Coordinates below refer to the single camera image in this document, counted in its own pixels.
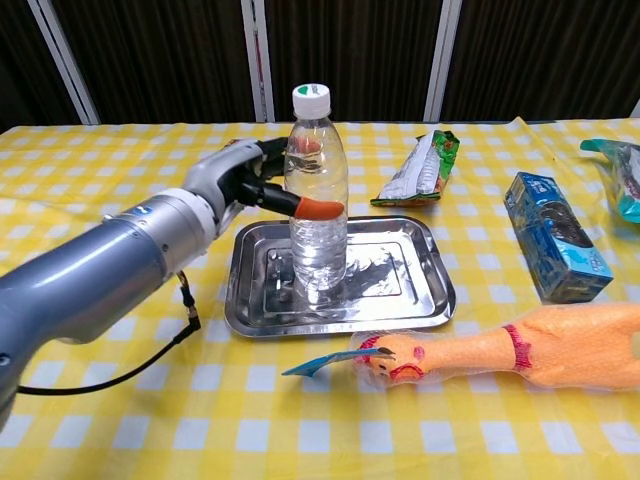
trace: orange fingertip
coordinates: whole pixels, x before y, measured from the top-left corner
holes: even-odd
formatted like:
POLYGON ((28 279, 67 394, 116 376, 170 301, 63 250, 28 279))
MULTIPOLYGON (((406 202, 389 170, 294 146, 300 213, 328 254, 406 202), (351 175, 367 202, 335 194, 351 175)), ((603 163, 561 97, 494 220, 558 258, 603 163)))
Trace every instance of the orange fingertip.
POLYGON ((295 218, 303 220, 333 220, 344 212, 344 205, 340 202, 319 202, 302 197, 294 214, 295 218))

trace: blue tag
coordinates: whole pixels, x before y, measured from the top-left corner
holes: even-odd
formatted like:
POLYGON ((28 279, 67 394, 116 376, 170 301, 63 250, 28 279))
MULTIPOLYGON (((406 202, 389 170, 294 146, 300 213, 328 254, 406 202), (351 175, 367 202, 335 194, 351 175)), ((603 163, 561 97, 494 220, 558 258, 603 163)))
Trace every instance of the blue tag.
POLYGON ((349 350, 346 352, 336 352, 324 357, 314 358, 302 365, 293 367, 282 375, 302 375, 305 377, 312 377, 319 369, 334 362, 342 362, 344 360, 351 360, 352 358, 370 356, 370 357, 385 357, 393 358, 393 352, 386 348, 366 348, 362 350, 349 350))

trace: teal package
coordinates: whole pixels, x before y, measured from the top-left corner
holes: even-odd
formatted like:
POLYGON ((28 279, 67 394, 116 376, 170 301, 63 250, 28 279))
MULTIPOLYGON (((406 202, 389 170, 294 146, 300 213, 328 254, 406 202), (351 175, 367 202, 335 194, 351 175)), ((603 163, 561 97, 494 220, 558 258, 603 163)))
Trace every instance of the teal package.
POLYGON ((616 207, 628 222, 640 223, 640 145, 615 140, 584 140, 580 149, 601 152, 611 163, 616 207))
POLYGON ((589 302, 613 280, 553 178, 519 172, 505 206, 543 299, 589 302))

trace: blue package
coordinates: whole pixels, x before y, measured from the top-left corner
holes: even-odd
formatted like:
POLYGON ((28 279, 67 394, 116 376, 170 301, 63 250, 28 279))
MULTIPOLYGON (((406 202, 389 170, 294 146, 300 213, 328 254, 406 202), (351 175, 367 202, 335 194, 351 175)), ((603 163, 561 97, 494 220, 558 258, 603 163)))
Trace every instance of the blue package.
POLYGON ((543 299, 589 302, 613 280, 553 178, 519 172, 505 206, 543 299))

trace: robotic arm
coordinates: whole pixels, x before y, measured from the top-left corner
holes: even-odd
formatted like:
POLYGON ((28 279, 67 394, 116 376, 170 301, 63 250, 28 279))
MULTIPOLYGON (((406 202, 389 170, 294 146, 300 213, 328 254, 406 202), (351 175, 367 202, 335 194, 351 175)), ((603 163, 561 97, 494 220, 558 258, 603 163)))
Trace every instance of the robotic arm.
POLYGON ((286 139, 241 140, 171 188, 0 278, 0 430, 22 372, 45 343, 87 343, 141 303, 229 226, 245 205, 326 220, 344 207, 265 183, 283 174, 286 139))

